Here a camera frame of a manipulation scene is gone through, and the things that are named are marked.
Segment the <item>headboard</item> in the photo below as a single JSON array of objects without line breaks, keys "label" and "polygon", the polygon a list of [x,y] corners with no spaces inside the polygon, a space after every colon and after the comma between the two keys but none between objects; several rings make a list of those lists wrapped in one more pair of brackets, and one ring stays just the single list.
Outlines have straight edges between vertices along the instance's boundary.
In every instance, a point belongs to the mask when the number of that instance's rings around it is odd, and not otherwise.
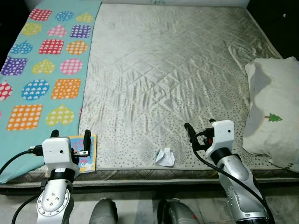
[{"label": "headboard", "polygon": [[168,6],[203,6],[203,7],[243,7],[249,0],[102,0],[102,3],[168,5]]}]

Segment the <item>polka dot heart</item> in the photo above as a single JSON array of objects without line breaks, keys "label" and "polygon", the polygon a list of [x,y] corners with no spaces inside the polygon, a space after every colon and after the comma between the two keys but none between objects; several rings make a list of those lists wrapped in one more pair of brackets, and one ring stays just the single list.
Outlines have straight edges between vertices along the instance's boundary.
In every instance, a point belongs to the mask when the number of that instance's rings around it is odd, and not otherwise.
[{"label": "polka dot heart", "polygon": [[87,50],[87,43],[84,41],[75,41],[67,45],[66,51],[71,55],[81,55]]},{"label": "polka dot heart", "polygon": [[93,16],[90,15],[89,13],[84,13],[82,15],[78,15],[76,17],[76,21],[78,21],[78,22],[92,22],[93,21]]},{"label": "polka dot heart", "polygon": [[67,59],[60,64],[60,71],[66,75],[79,72],[83,67],[83,62],[77,58]]},{"label": "polka dot heart", "polygon": [[35,100],[44,96],[49,90],[49,83],[43,79],[36,79],[24,86],[21,96],[25,100]]},{"label": "polka dot heart", "polygon": [[43,105],[17,105],[11,112],[7,130],[33,129],[38,126]]},{"label": "polka dot heart", "polygon": [[52,92],[52,99],[76,98],[79,94],[81,79],[58,79]]},{"label": "polka dot heart", "polygon": [[7,81],[4,81],[0,84],[0,101],[6,100],[12,93],[13,88],[7,83]]},{"label": "polka dot heart", "polygon": [[32,36],[32,35],[38,34],[41,30],[42,30],[41,24],[27,22],[24,25],[21,33],[24,34],[25,36]]},{"label": "polka dot heart", "polygon": [[4,76],[18,76],[20,75],[27,63],[26,58],[12,58],[7,56],[0,73]]},{"label": "polka dot heart", "polygon": [[51,74],[55,69],[55,64],[53,64],[49,59],[45,59],[32,67],[31,72],[34,74]]},{"label": "polka dot heart", "polygon": [[20,44],[15,44],[10,52],[13,54],[28,54],[30,51],[32,51],[33,46],[29,44],[27,41],[24,41],[23,43]]},{"label": "polka dot heart", "polygon": [[66,29],[62,25],[58,25],[54,28],[51,28],[48,30],[47,34],[48,36],[58,36],[63,37],[66,35]]},{"label": "polka dot heart", "polygon": [[68,21],[72,16],[74,15],[74,13],[70,12],[70,11],[63,11],[60,12],[56,15],[56,20],[57,21],[62,21],[62,22],[66,22]]},{"label": "polka dot heart", "polygon": [[59,55],[62,51],[63,46],[64,46],[63,40],[45,40],[42,42],[38,53]]},{"label": "polka dot heart", "polygon": [[63,104],[51,111],[46,117],[46,124],[54,126],[58,123],[69,125],[74,120],[74,113]]},{"label": "polka dot heart", "polygon": [[42,10],[35,8],[29,15],[29,18],[36,21],[46,21],[48,17],[51,15],[52,10]]}]

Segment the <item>yellow heart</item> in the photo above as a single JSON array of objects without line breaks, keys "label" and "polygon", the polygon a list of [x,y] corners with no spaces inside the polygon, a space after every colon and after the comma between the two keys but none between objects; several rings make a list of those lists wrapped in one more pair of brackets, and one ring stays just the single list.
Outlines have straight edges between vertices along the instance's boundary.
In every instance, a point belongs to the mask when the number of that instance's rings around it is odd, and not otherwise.
[{"label": "yellow heart", "polygon": [[34,34],[38,34],[40,31],[42,30],[42,25],[39,23],[31,23],[31,22],[27,22],[23,29],[22,29],[22,34],[26,35],[26,36],[31,36]]},{"label": "yellow heart", "polygon": [[76,17],[76,21],[79,21],[79,22],[92,22],[93,21],[93,16],[90,15],[89,13],[84,13],[82,15],[78,15]]},{"label": "yellow heart", "polygon": [[55,69],[55,64],[49,61],[49,59],[45,59],[32,67],[32,73],[34,74],[51,74]]},{"label": "yellow heart", "polygon": [[65,105],[61,104],[58,108],[51,111],[46,117],[46,124],[54,126],[58,123],[69,125],[74,120],[74,113]]}]

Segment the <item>mattress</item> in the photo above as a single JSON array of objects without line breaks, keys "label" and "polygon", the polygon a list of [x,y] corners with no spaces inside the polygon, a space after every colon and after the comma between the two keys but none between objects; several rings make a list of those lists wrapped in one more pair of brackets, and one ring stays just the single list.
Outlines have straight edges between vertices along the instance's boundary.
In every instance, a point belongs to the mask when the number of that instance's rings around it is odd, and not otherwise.
[{"label": "mattress", "polygon": [[[235,123],[233,153],[256,178],[297,177],[242,148],[249,113],[245,65],[279,58],[248,12],[236,7],[102,4],[93,31],[79,132],[98,136],[96,172],[74,186],[199,183],[216,173],[192,154],[184,123],[196,131],[209,119]],[[171,168],[154,164],[170,147]],[[35,187],[45,167],[2,187]]]}]

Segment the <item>floor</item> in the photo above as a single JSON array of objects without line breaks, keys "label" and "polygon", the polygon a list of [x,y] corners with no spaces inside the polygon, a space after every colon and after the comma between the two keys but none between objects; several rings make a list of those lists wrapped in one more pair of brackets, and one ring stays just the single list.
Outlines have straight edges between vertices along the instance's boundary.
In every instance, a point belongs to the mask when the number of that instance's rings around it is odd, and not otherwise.
[{"label": "floor", "polygon": [[[276,224],[299,223],[299,187],[263,190]],[[1,223],[11,223],[14,212],[30,196],[0,195]],[[95,204],[103,197],[116,202],[118,224],[156,224],[157,204],[160,198],[179,198],[188,205],[201,224],[234,224],[222,190],[205,192],[111,192],[74,194],[75,205],[70,223],[88,223]],[[20,212],[17,224],[36,223],[36,204],[31,202]]]}]

